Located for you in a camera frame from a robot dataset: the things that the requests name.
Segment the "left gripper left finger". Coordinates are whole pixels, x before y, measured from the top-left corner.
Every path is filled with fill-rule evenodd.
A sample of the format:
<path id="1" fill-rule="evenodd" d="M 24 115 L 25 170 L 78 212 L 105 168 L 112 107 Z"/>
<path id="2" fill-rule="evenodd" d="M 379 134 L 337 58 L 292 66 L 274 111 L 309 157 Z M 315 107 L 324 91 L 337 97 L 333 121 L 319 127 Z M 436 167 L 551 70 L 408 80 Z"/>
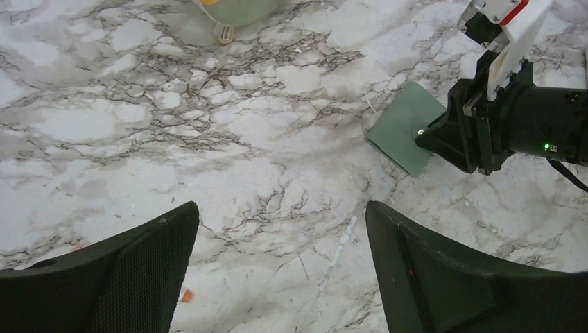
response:
<path id="1" fill-rule="evenodd" d="M 1 271 L 2 332 L 168 332 L 199 210 L 147 223 L 24 269 Z"/>

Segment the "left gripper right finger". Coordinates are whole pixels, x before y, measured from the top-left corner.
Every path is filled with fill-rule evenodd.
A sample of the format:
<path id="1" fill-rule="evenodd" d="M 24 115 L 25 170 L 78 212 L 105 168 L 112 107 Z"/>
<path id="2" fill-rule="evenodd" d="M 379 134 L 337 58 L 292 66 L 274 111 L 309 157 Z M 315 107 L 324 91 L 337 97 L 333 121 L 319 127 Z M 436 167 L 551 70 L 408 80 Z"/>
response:
<path id="1" fill-rule="evenodd" d="M 390 332 L 586 332 L 587 274 L 474 250 L 378 201 L 365 211 Z"/>

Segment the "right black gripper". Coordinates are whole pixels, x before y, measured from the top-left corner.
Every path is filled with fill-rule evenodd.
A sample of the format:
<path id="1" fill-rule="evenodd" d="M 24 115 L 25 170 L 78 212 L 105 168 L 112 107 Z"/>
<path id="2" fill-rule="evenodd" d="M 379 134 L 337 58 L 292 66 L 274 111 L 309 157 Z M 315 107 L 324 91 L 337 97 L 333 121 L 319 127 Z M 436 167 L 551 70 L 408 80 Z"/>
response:
<path id="1" fill-rule="evenodd" d="M 476 63 L 471 79 L 460 79 L 448 93 L 447 112 L 439 116 L 418 135 L 415 143 L 442 157 L 461 171 L 475 171 L 485 176 L 500 170 L 512 155 L 503 143 L 507 103 L 514 94 L 533 83 L 533 64 L 523 59 L 507 75 L 506 86 L 499 87 L 497 97 L 486 96 L 491 61 L 498 55 L 484 53 Z"/>

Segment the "green card holder wallet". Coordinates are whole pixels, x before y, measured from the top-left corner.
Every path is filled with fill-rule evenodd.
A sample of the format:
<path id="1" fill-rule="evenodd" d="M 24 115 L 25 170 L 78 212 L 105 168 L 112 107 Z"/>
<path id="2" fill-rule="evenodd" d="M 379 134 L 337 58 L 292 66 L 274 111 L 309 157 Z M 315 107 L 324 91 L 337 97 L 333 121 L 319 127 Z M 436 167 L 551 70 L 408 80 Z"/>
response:
<path id="1" fill-rule="evenodd" d="M 416 137 L 443 115 L 446 107 L 421 85 L 409 82 L 394 97 L 365 136 L 366 142 L 409 176 L 418 176 L 431 152 Z"/>

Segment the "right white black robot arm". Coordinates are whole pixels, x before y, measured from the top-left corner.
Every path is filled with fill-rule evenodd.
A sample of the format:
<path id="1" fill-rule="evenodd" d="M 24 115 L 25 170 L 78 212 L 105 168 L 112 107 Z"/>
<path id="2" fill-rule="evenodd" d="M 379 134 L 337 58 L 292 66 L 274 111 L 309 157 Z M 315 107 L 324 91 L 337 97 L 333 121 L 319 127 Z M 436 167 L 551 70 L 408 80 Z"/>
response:
<path id="1" fill-rule="evenodd" d="M 565 165 L 587 165 L 587 91 L 538 87 L 533 64 L 523 60 L 490 101 L 486 89 L 497 58 L 487 51 L 478 59 L 474 78 L 460 79 L 449 90 L 446 112 L 417 136 L 416 144 L 461 171 L 486 176 L 515 153 L 542 157 L 586 191 Z"/>

